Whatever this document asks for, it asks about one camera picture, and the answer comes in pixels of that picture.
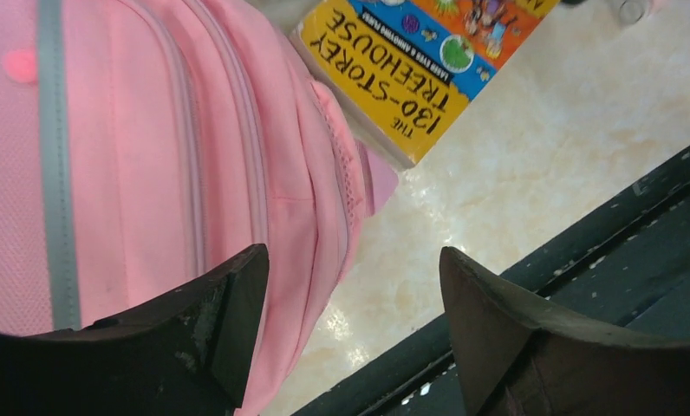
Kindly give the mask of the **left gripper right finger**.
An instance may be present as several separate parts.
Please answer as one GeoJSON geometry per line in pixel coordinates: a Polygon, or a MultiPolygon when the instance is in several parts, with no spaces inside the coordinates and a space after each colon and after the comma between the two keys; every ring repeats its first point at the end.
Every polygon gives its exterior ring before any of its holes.
{"type": "Polygon", "coordinates": [[[690,341],[601,322],[439,256],[441,295],[469,415],[690,415],[690,341]]]}

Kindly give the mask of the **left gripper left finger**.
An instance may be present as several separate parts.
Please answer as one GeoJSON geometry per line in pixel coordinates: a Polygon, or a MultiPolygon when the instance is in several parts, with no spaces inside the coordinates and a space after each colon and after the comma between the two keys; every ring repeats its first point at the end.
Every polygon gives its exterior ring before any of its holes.
{"type": "Polygon", "coordinates": [[[81,330],[0,334],[0,415],[230,415],[243,405],[269,275],[253,244],[81,330]]]}

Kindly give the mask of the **pink student backpack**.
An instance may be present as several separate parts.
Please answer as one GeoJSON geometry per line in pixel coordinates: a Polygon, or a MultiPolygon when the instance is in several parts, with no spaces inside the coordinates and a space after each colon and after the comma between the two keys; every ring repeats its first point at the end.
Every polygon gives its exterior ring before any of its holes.
{"type": "Polygon", "coordinates": [[[0,334],[81,330],[269,253],[258,415],[398,178],[245,1],[0,1],[0,334]]]}

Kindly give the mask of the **yellow storey treehouse book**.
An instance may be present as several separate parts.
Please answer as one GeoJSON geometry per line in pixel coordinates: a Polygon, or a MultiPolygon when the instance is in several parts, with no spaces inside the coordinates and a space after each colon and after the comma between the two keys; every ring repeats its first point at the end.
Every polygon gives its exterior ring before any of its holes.
{"type": "Polygon", "coordinates": [[[322,1],[291,40],[344,109],[411,168],[554,7],[552,1],[322,1]]]}

